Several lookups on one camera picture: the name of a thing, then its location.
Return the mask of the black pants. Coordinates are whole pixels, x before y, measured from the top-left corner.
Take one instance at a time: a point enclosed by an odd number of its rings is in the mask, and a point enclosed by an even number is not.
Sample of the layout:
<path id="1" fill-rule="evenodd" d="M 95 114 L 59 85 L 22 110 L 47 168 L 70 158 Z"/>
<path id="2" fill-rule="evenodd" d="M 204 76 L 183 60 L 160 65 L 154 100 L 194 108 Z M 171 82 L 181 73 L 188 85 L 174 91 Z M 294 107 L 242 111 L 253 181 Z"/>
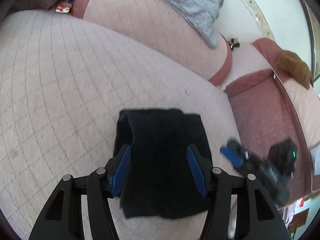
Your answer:
<path id="1" fill-rule="evenodd" d="M 212 162 L 206 132 L 198 114 L 179 109 L 124 109 L 119 113 L 114 155 L 131 148 L 130 165 L 120 192 L 126 218 L 160 216 L 178 219 L 208 210 L 187 157 L 195 145 Z"/>

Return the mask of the red pink headboard cushion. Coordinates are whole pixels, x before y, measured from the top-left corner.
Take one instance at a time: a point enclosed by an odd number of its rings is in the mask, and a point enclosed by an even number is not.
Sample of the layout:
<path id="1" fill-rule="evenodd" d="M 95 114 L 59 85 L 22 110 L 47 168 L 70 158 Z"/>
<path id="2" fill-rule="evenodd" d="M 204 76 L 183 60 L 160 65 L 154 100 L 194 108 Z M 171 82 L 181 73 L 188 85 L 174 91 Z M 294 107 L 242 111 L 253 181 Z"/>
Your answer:
<path id="1" fill-rule="evenodd" d="M 292 139 L 298 147 L 289 203 L 319 191 L 310 151 L 319 144 L 319 99 L 291 75 L 276 69 L 281 48 L 268 38 L 232 51 L 224 81 L 242 145 L 261 158 L 270 147 Z"/>

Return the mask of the brown cloth on headboard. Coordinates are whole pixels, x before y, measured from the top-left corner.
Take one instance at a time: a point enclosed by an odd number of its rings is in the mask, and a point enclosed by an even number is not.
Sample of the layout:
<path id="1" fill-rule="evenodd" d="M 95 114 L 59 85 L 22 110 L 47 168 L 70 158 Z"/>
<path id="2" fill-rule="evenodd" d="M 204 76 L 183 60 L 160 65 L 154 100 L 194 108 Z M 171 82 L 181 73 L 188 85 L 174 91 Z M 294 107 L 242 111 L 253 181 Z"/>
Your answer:
<path id="1" fill-rule="evenodd" d="M 282 74 L 289 74 L 306 89 L 313 87 L 313 77 L 308 65 L 292 51 L 280 51 L 275 69 Z"/>

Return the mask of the small black bow ornament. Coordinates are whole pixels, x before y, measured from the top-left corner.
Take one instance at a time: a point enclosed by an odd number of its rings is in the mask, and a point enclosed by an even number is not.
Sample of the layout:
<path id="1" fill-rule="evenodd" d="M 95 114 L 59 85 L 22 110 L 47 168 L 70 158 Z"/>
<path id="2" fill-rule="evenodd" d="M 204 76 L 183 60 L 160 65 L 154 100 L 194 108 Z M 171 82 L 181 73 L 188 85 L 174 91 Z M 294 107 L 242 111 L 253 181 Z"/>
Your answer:
<path id="1" fill-rule="evenodd" d="M 228 41 L 228 45 L 229 45 L 231 51 L 233 51 L 234 48 L 240 47 L 240 42 L 238 41 L 237 38 L 232 38 L 230 41 Z"/>

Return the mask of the red patterned small item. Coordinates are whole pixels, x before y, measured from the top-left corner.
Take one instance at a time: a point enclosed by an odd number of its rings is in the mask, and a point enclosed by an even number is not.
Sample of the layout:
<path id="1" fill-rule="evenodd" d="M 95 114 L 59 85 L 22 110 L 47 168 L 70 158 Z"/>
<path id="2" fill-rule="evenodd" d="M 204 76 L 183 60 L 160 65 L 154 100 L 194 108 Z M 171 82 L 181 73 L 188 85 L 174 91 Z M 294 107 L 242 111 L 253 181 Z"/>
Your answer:
<path id="1" fill-rule="evenodd" d="M 55 12 L 67 14 L 73 6 L 74 0 L 60 0 L 55 8 Z"/>

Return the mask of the pink bolster pillow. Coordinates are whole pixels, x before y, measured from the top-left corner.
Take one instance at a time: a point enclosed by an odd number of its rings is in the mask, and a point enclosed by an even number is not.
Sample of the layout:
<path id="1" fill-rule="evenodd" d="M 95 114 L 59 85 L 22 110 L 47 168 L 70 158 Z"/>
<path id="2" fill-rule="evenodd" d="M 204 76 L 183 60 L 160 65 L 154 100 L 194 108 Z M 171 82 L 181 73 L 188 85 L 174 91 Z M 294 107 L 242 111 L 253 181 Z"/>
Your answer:
<path id="1" fill-rule="evenodd" d="M 207 46 L 197 31 L 163 0 L 74 0 L 71 15 L 130 37 L 199 74 L 213 85 L 223 83 L 232 52 L 216 33 Z"/>

